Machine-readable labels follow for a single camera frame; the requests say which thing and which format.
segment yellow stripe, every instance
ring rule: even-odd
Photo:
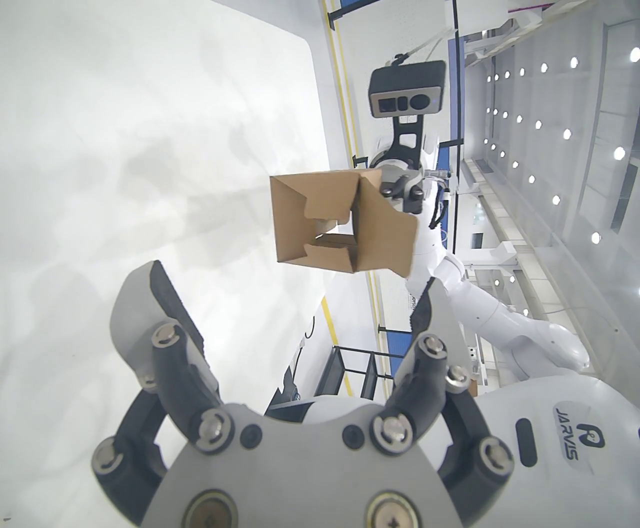
[[[326,302],[326,297],[322,297],[322,311],[324,312],[324,318],[326,319],[326,325],[329,327],[329,335],[331,335],[331,341],[334,345],[338,344],[338,336],[335,333],[335,326],[333,325],[333,319],[331,318],[331,312],[329,311],[329,304]],[[351,384],[349,383],[349,376],[347,373],[344,373],[343,377],[344,386],[347,389],[347,394],[349,396],[353,396],[353,391],[351,389]]]
[[[333,319],[331,318],[331,312],[329,312],[329,305],[326,303],[326,297],[322,297],[322,311],[324,312],[326,325],[329,327],[329,334],[331,335],[331,341],[333,341],[334,345],[337,345],[338,336],[335,334],[335,327],[333,325]]]
[[[380,320],[382,320],[382,304],[380,301],[380,295],[378,295],[380,293],[380,283],[378,282],[378,276],[375,272],[372,272],[373,274],[373,279],[374,279],[374,283],[375,283],[375,292],[376,292],[376,300],[378,301],[378,316],[380,318]],[[389,374],[391,374],[391,360],[389,359],[389,357],[385,357],[385,364],[387,366],[387,372]]]
[[[378,350],[380,352],[382,352],[382,347],[381,347],[381,344],[380,344],[380,332],[378,331],[379,321],[378,321],[378,313],[376,312],[376,302],[375,302],[376,297],[374,297],[373,287],[371,285],[371,272],[370,271],[366,271],[365,275],[367,277],[367,286],[369,288],[369,295],[371,296],[371,313],[373,314],[373,321],[374,321],[374,324],[375,324],[374,332],[376,332],[376,342],[378,343]],[[384,362],[384,360],[382,358],[380,358],[380,366],[382,367],[383,374],[386,374],[385,362]],[[389,394],[388,394],[388,389],[387,389],[387,381],[386,380],[383,380],[382,388],[385,391],[385,398],[389,399]]]
[[[347,377],[347,373],[344,373],[344,386],[347,389],[347,394],[349,396],[353,396],[353,391],[351,390],[351,384],[349,383],[349,378]]]
[[[329,35],[329,42],[331,42],[331,52],[333,54],[333,64],[335,65],[335,75],[338,81],[338,92],[340,93],[340,103],[342,104],[342,116],[344,117],[344,127],[347,129],[347,144],[349,147],[349,159],[353,158],[353,147],[351,146],[351,135],[349,134],[349,124],[347,123],[347,109],[344,104],[344,94],[342,93],[342,83],[340,82],[340,68],[338,67],[338,57],[335,54],[335,44],[333,43],[333,36],[331,34],[331,28],[329,27],[329,16],[326,10],[326,4],[323,2],[324,6],[324,26]]]
[[[331,6],[335,11],[333,0]],[[344,63],[344,49],[342,48],[342,37],[340,35],[340,27],[337,21],[334,22],[335,32],[338,34],[338,47],[340,48],[340,58],[342,60],[342,71],[344,72],[344,86],[347,90],[347,101],[349,102],[349,114],[351,115],[351,130],[353,131],[353,141],[355,142],[356,156],[358,155],[358,136],[356,134],[356,121],[353,117],[353,105],[351,104],[351,90],[349,90],[349,76],[347,75],[347,65]]]

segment ceiling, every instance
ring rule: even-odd
[[[640,182],[625,181],[640,136],[637,46],[640,3],[602,0],[468,68],[465,153],[493,168],[487,181],[575,307],[603,379],[640,401]],[[627,210],[612,229],[621,192]]]

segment white robot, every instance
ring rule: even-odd
[[[388,199],[402,211],[407,208],[407,201],[411,203],[410,189],[420,183],[422,193],[419,195],[424,197],[422,211],[417,215],[412,271],[406,282],[409,293],[420,298],[431,277],[442,281],[456,319],[500,350],[520,381],[552,374],[574,374],[589,367],[585,347],[564,326],[513,312],[465,278],[464,265],[445,249],[440,237],[439,189],[447,187],[444,198],[448,201],[449,182],[446,171],[435,170],[437,152],[433,155],[421,149],[420,168],[412,170],[409,160],[384,157],[391,148],[392,142],[379,144],[371,157],[372,166],[383,170],[383,179],[388,182],[386,186],[383,184],[385,188],[406,178],[403,187],[398,186],[398,191]]]
[[[439,110],[443,65],[392,68],[372,76],[372,113]],[[514,314],[464,280],[435,229],[435,191],[446,174],[424,161],[421,141],[400,143],[407,133],[422,138],[422,114],[406,124],[393,115],[394,139],[372,159],[383,170],[382,195],[420,221],[407,283],[419,299],[413,339],[384,406],[319,396],[261,416],[225,404],[203,338],[161,263],[126,278],[111,336],[141,390],[91,464],[134,525],[638,525],[640,411],[576,374],[588,356],[565,329]],[[531,379],[474,399],[451,314]],[[187,440],[170,469],[154,443],[167,415]]]

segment camera lens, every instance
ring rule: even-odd
[[[380,99],[378,101],[378,108],[380,108],[381,113],[395,112],[396,98],[391,97],[389,99]]]
[[[430,102],[431,102],[431,99],[429,99],[429,97],[427,97],[423,93],[414,95],[410,101],[411,108],[413,108],[414,110],[424,110],[429,106]]]

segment open cardboard box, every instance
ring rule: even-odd
[[[381,176],[366,169],[270,178],[278,262],[408,276],[418,219],[380,195]],[[350,218],[353,234],[327,233]]]

